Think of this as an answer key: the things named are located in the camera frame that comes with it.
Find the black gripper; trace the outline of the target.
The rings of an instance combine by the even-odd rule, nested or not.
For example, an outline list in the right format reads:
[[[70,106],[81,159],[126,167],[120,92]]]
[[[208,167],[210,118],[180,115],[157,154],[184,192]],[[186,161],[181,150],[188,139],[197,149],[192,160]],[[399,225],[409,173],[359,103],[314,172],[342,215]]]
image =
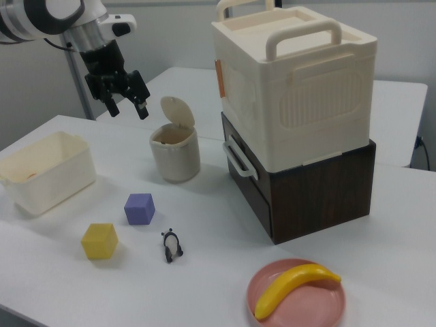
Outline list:
[[[125,60],[115,40],[96,50],[81,52],[80,56],[88,70],[85,80],[91,95],[106,106],[111,117],[120,113],[112,97],[112,75],[115,74],[117,93],[134,105],[140,119],[149,116],[146,101],[150,92],[139,71],[125,72]]]

